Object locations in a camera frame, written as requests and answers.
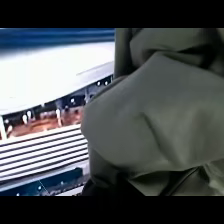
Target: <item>person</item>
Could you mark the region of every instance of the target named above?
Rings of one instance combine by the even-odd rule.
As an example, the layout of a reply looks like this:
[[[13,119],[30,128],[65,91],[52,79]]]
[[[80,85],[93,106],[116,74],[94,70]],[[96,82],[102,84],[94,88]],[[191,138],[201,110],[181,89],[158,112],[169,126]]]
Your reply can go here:
[[[116,29],[112,84],[85,107],[82,195],[224,194],[224,28]]]

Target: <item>jacket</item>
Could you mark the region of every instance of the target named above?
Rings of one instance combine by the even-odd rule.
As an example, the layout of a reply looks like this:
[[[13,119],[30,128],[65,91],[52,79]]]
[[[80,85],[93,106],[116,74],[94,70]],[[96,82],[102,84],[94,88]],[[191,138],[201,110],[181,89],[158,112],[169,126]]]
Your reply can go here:
[[[97,186],[121,175],[146,196],[224,194],[224,29],[214,30],[219,46],[206,28],[116,30],[114,82],[82,122]]]

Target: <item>clothing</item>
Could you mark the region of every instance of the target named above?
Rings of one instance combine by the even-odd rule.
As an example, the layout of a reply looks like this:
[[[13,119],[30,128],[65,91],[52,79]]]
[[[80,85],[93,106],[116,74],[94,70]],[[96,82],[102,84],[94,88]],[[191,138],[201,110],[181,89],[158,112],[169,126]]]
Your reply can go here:
[[[183,172],[169,195],[223,195],[224,61],[207,29],[116,32],[115,81],[83,115],[92,181],[107,189],[122,175],[157,196]]]

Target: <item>railing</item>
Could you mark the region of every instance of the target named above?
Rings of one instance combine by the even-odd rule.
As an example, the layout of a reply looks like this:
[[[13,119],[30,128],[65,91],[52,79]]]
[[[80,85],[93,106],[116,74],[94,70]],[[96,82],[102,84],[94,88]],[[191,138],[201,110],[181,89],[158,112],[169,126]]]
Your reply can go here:
[[[88,160],[80,125],[0,142],[0,182],[48,172]]]

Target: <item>white roof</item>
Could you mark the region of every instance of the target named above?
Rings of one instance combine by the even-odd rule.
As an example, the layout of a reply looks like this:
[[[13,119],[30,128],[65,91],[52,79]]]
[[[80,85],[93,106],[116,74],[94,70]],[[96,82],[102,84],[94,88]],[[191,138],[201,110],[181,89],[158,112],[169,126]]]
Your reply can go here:
[[[104,73],[112,74],[113,61],[113,42],[2,57],[0,115],[25,110],[83,88],[103,78]]]

